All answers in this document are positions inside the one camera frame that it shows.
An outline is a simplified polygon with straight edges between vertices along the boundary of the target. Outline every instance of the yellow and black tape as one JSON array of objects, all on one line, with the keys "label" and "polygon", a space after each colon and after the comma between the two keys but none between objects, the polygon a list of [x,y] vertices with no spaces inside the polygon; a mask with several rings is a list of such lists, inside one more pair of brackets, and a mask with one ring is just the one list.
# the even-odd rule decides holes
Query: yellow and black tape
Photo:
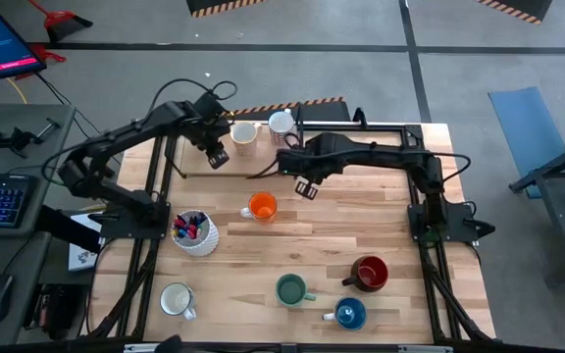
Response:
[{"label": "yellow and black tape", "polygon": [[518,9],[514,9],[511,6],[502,4],[499,1],[495,1],[495,0],[477,0],[477,1],[493,9],[501,11],[507,15],[526,21],[530,24],[541,25],[541,21],[537,17],[532,16],[526,12],[520,11]]},{"label": "yellow and black tape", "polygon": [[[322,98],[322,99],[308,100],[308,101],[304,102],[303,104],[304,105],[318,105],[318,104],[333,103],[333,102],[343,102],[343,97],[333,97],[333,98]],[[279,109],[294,108],[297,105],[298,105],[298,102],[285,103],[285,104],[273,104],[273,105],[270,105],[270,106],[261,106],[261,107],[254,107],[254,108],[248,108],[248,109],[238,109],[238,110],[232,111],[232,113],[235,114],[236,116],[238,116],[238,115],[243,115],[243,114],[262,113],[262,112],[268,112],[268,111],[279,110]]]},{"label": "yellow and black tape", "polygon": [[191,15],[194,18],[201,18],[201,17],[205,17],[205,16],[219,14],[219,13],[226,12],[226,11],[229,11],[229,10],[234,10],[234,9],[238,9],[238,8],[242,8],[242,7],[246,7],[246,6],[250,6],[250,5],[259,4],[259,3],[262,3],[262,2],[265,2],[265,1],[266,0],[229,1],[226,4],[215,5],[215,6],[207,7],[207,8],[204,8],[204,9],[197,10],[197,11],[193,11],[191,13]]}]

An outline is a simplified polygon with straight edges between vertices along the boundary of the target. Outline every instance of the butcher block tabletop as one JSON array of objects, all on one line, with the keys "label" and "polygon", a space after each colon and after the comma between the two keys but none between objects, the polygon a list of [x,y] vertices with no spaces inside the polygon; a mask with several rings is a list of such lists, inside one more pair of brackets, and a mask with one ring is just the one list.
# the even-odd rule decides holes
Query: butcher block tabletop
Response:
[{"label": "butcher block tabletop", "polygon": [[[452,152],[447,125],[426,124],[422,129],[427,149]],[[401,142],[393,132],[342,133],[356,141],[392,145]],[[314,134],[306,132],[305,136]],[[119,185],[144,188],[152,145],[153,141],[148,141],[126,152]],[[183,144],[179,144],[177,159],[182,148]],[[453,158],[441,159],[445,176],[456,171]],[[343,175],[329,176],[313,201],[297,195],[294,186],[289,176],[182,179],[174,173],[168,196],[172,218],[182,211],[202,210],[218,227],[220,240],[215,251],[205,257],[186,254],[170,237],[161,241],[145,326],[146,341],[179,334],[184,341],[433,342],[419,251],[410,238],[406,216],[410,203],[406,174],[350,166]],[[445,189],[448,201],[463,201],[459,177],[449,180]],[[272,224],[259,225],[239,214],[258,191],[268,191],[278,200]],[[123,293],[132,246],[131,240],[120,239],[102,254],[89,315],[94,328]],[[445,251],[455,296],[483,332],[494,336],[474,251],[458,243],[446,243]],[[354,261],[365,255],[379,256],[388,267],[385,287],[374,293],[341,285]],[[275,286],[285,274],[304,277],[317,300],[305,300],[298,308],[280,304]],[[193,289],[197,313],[194,321],[166,315],[161,309],[161,292],[173,282],[183,282]],[[367,308],[367,323],[358,331],[346,331],[335,322],[322,320],[339,299],[348,296],[360,299]],[[437,293],[437,297],[441,325],[449,334],[445,305],[441,295]],[[128,331],[133,328],[138,300],[137,295]]]}]

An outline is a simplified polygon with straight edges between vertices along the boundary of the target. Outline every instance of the orange mug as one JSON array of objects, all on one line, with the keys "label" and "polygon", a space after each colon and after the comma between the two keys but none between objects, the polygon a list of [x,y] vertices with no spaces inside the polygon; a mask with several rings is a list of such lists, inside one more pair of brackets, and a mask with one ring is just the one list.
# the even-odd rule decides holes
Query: orange mug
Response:
[{"label": "orange mug", "polygon": [[250,198],[248,207],[241,209],[242,217],[252,219],[260,224],[267,224],[274,220],[276,215],[276,198],[269,192],[257,192]]}]

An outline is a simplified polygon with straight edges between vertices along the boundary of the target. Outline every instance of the white cup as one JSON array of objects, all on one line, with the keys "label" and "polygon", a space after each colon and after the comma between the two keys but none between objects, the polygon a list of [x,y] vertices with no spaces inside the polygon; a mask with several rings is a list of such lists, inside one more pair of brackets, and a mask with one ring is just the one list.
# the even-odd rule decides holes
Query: white cup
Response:
[{"label": "white cup", "polygon": [[256,154],[256,136],[260,126],[260,124],[238,122],[231,127],[231,139],[237,155],[251,157]]},{"label": "white cup", "polygon": [[289,132],[295,133],[295,121],[293,120],[290,109],[272,114],[268,120],[268,125],[270,127],[272,143],[277,146],[286,146],[284,136]]},{"label": "white cup", "polygon": [[195,294],[184,283],[172,283],[161,293],[161,308],[167,315],[184,315],[185,319],[194,320],[196,318],[194,305]]}]

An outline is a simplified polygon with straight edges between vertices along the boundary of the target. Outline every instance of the gray floor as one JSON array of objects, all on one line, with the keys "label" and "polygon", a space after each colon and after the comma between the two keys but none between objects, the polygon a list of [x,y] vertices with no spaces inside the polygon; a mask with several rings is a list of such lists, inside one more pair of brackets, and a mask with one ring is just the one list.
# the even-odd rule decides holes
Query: gray floor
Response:
[{"label": "gray floor", "polygon": [[[181,0],[42,3],[96,21],[70,41],[405,44],[397,0],[269,0],[198,20]],[[409,5],[418,45],[565,47],[565,0],[554,1],[540,26],[474,0],[410,0]],[[27,40],[46,40],[40,14],[26,2],[0,0],[0,10]],[[240,90],[229,109],[342,95],[351,107],[364,107],[371,121],[420,121],[406,53],[59,53],[68,62],[50,66],[44,75],[100,129],[141,117],[157,87],[179,76],[206,84],[236,81]],[[565,56],[424,54],[420,62],[433,122],[447,123],[455,150],[474,160],[462,176],[466,198],[478,203],[479,218],[497,227],[482,241],[481,253],[498,337],[565,348],[565,287],[551,290],[542,280],[563,267],[565,254],[541,202],[506,187],[518,173],[488,99],[490,91],[537,86],[565,140]],[[32,103],[55,102],[33,77],[20,87]],[[164,97],[193,99],[197,94],[192,87],[177,86]],[[19,102],[5,80],[0,81],[0,102]],[[81,138],[75,131],[68,143]],[[59,188],[50,191],[47,202],[68,209],[88,204]]]}]

